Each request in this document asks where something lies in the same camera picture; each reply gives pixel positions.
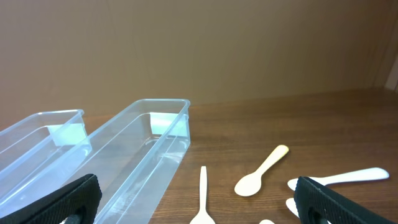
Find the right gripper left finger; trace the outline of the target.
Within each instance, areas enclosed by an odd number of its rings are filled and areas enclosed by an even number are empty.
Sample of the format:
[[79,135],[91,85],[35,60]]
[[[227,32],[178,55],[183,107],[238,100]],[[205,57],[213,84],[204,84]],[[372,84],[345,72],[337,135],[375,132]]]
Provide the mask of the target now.
[[93,224],[102,198],[98,178],[86,174],[1,218],[1,224]]

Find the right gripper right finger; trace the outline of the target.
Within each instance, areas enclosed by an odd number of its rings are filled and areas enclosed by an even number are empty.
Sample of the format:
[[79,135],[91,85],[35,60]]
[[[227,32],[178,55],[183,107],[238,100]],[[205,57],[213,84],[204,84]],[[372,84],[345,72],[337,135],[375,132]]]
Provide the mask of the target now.
[[302,224],[394,224],[309,177],[298,178],[294,201]]

